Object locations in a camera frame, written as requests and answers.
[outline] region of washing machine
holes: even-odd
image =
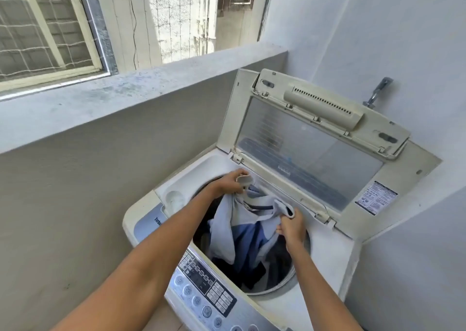
[[[136,246],[209,182],[242,167],[256,189],[300,208],[308,252],[344,300],[361,242],[392,224],[393,202],[439,163],[362,104],[268,69],[240,69],[217,143],[136,202],[123,228]],[[248,289],[208,258],[202,240],[195,235],[165,294],[190,330],[312,330],[292,265],[274,285]]]

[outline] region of round button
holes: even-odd
[[[222,318],[217,316],[214,320],[213,320],[213,326],[216,328],[216,329],[219,329],[220,326],[222,326]]]
[[[204,315],[204,317],[210,317],[212,315],[212,308],[206,305],[202,308],[202,315]]]
[[[179,286],[181,283],[183,283],[183,281],[184,281],[184,277],[183,277],[183,276],[181,276],[181,275],[176,276],[176,278],[175,278],[175,284],[176,284],[177,286]]]
[[[191,286],[186,286],[186,287],[183,288],[183,294],[184,294],[185,296],[188,296],[188,295],[190,295],[191,293],[192,293],[192,288],[191,288]]]

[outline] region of sticker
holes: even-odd
[[[371,186],[364,191],[363,195],[355,202],[372,215],[376,215],[387,207],[398,194],[378,181],[374,181]]]

